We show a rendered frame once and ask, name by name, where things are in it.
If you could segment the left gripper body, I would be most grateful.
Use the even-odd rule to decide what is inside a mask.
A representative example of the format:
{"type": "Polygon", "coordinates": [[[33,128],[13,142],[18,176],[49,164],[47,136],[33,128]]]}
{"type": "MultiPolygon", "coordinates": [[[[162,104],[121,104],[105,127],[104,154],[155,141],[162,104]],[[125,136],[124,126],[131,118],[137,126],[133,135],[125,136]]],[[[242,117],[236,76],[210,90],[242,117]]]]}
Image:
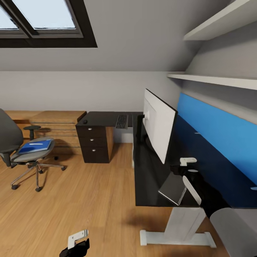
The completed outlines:
{"type": "Polygon", "coordinates": [[[84,257],[87,254],[86,241],[76,244],[73,248],[66,248],[61,251],[60,257],[65,257],[69,253],[74,253],[76,257],[84,257]]]}

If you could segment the notebook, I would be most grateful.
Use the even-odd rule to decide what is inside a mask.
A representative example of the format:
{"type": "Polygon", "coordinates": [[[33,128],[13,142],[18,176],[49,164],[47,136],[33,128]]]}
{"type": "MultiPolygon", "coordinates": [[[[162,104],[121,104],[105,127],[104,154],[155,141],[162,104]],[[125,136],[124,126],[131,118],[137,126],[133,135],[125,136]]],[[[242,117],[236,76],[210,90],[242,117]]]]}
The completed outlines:
{"type": "Polygon", "coordinates": [[[158,192],[179,205],[186,188],[183,177],[181,175],[174,175],[174,172],[171,172],[158,192]]]}

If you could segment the folder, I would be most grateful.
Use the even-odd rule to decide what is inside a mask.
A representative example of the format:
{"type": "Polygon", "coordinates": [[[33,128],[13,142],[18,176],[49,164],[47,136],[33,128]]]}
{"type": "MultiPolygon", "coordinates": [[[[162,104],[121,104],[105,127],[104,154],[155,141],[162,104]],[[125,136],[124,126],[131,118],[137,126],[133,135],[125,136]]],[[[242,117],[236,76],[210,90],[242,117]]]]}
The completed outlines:
{"type": "Polygon", "coordinates": [[[25,143],[23,148],[19,151],[19,154],[37,152],[42,150],[47,150],[51,144],[52,140],[44,140],[32,143],[25,143]]]}

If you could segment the monitor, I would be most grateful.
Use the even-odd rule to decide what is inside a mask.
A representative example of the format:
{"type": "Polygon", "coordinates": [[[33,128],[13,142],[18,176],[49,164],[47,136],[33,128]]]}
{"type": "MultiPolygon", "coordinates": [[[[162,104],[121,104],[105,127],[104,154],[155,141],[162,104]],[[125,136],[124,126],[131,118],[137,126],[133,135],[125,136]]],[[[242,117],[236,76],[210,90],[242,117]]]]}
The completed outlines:
{"type": "Polygon", "coordinates": [[[136,143],[143,143],[149,151],[158,155],[162,163],[167,163],[177,120],[177,112],[164,100],[145,89],[143,115],[138,115],[137,117],[136,143]],[[145,137],[149,137],[155,151],[151,150],[144,140],[140,140],[142,121],[147,131],[145,137]]]}

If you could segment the keyboard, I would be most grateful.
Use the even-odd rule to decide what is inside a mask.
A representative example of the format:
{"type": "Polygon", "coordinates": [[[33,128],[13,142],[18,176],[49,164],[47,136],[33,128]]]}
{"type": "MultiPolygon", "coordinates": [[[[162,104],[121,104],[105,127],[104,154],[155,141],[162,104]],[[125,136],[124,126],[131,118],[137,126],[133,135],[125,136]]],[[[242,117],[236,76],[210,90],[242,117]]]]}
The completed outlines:
{"type": "Polygon", "coordinates": [[[119,115],[115,129],[128,129],[128,118],[129,115],[119,115]]]}

